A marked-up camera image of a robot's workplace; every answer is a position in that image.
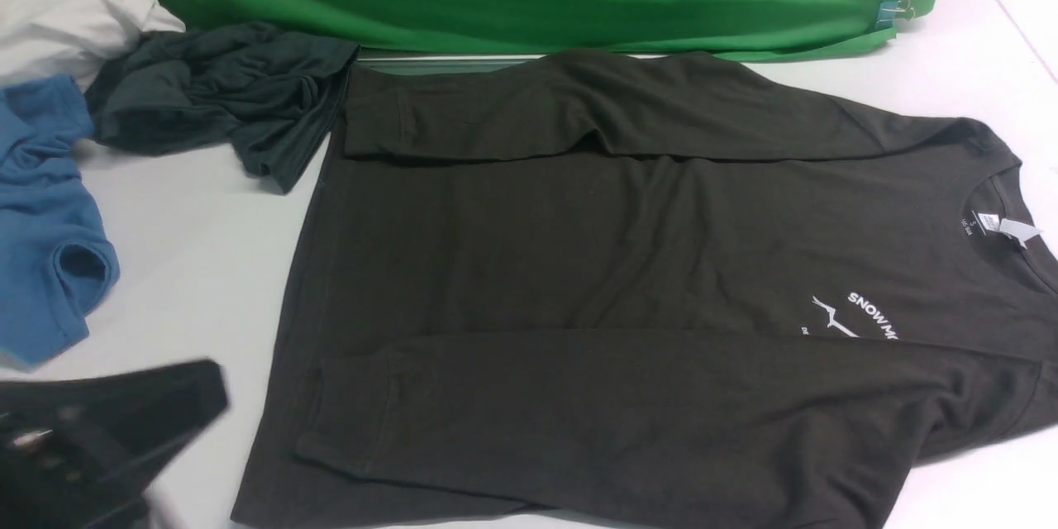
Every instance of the tag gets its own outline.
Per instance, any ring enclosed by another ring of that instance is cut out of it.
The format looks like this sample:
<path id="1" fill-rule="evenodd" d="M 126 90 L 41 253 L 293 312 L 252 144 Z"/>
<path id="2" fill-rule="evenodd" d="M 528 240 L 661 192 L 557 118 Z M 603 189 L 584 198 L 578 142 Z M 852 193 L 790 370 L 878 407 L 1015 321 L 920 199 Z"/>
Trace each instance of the tag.
<path id="1" fill-rule="evenodd" d="M 1004 219 L 999 221 L 999 231 L 1018 240 L 1021 248 L 1025 247 L 1025 240 L 1039 236 L 1042 229 L 1033 227 L 1032 224 Z"/>
<path id="2" fill-rule="evenodd" d="M 974 213 L 973 215 L 978 217 L 978 223 L 981 224 L 982 229 L 987 232 L 999 232 L 1000 219 L 998 215 L 990 213 Z"/>

